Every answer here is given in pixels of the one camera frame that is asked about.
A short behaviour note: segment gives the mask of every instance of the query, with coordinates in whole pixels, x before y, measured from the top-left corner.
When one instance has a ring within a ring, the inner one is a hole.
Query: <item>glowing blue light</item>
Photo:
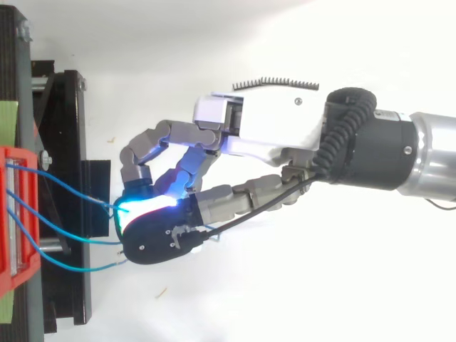
[[[150,199],[144,199],[140,201],[130,201],[119,204],[119,208],[125,209],[128,212],[117,211],[120,231],[123,234],[123,231],[137,217],[147,214],[148,212],[153,212],[165,207],[175,207],[177,205],[177,200],[169,196],[158,196]]]

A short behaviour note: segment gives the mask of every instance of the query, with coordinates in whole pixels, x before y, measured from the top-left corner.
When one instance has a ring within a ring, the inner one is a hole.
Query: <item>black coiled cable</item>
[[[377,106],[375,96],[361,88],[342,88],[330,93],[326,99],[329,103],[353,105],[331,131],[326,133],[320,143],[320,149],[313,158],[313,171],[328,177],[334,160],[341,148],[355,136],[359,128],[373,117]]]

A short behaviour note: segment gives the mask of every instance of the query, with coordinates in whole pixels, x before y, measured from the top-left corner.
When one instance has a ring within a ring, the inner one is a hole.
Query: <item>green panel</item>
[[[16,139],[17,101],[0,101],[0,146],[14,146]],[[14,291],[0,298],[0,324],[13,319]]]
[[[14,146],[18,105],[17,101],[0,101],[0,146]]]

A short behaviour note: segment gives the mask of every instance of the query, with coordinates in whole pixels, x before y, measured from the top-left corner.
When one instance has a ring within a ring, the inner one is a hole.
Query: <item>black cylindrical motor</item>
[[[327,103],[325,132],[330,132],[350,105]],[[412,120],[396,112],[376,110],[341,148],[328,173],[333,184],[394,190],[403,184],[417,154]]]

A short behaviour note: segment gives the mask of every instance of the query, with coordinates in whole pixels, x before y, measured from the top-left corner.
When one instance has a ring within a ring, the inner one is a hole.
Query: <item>metal rod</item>
[[[46,237],[40,239],[40,250],[45,253],[62,252],[63,247],[58,237]]]
[[[47,77],[33,77],[31,79],[31,90],[32,91],[43,91],[48,82]]]
[[[15,164],[15,161],[12,159],[7,159],[7,163]],[[6,170],[6,188],[16,193],[16,179],[14,174],[14,169],[8,168]],[[16,213],[16,201],[13,197],[8,196],[7,198],[7,205],[8,208]],[[9,228],[9,260],[10,260],[10,268],[11,268],[11,275],[15,276],[18,271],[18,248],[17,248],[17,233],[16,233],[16,222],[13,220],[11,215],[8,215],[8,228]]]

